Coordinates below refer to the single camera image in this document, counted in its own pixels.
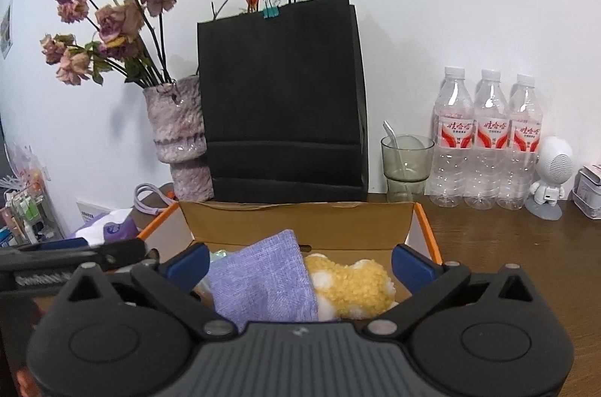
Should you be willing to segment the person's hand on gripper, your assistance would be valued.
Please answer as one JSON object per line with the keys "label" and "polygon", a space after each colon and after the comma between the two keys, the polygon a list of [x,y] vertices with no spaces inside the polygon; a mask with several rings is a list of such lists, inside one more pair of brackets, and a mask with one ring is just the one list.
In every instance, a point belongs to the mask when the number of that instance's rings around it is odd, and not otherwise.
{"label": "person's hand on gripper", "polygon": [[40,389],[27,367],[19,368],[14,377],[20,397],[40,397]]}

